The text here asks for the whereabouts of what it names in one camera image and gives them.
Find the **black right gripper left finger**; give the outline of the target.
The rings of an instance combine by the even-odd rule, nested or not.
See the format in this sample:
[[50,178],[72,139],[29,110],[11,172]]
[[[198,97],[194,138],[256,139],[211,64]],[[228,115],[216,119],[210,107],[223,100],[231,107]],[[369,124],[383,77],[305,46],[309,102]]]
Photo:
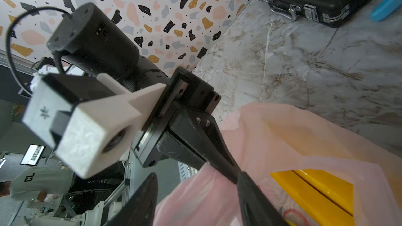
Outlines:
[[158,197],[158,178],[151,173],[130,200],[105,226],[152,226]]

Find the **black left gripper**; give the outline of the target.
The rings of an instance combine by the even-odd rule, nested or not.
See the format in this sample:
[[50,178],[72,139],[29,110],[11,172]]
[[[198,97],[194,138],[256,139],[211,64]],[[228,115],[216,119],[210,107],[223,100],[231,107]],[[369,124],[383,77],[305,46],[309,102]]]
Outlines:
[[182,67],[162,83],[166,87],[134,139],[132,151],[141,166],[152,167],[167,158],[197,170],[209,163],[236,184],[240,167],[211,115],[220,96]]

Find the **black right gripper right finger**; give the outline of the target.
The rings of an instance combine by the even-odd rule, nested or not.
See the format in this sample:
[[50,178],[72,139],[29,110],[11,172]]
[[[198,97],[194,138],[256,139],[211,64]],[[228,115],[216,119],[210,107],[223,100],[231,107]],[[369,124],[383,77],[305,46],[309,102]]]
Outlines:
[[238,176],[237,191],[244,226],[288,226],[246,172]]

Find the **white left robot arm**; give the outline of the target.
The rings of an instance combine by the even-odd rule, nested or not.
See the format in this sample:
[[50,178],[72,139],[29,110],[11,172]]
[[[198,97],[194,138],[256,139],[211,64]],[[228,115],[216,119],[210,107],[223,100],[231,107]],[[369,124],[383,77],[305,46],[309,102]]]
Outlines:
[[39,80],[23,116],[59,159],[89,178],[132,151],[145,168],[166,158],[208,163],[237,182],[212,86],[183,67],[166,76],[93,3],[62,15],[47,42],[58,73]]

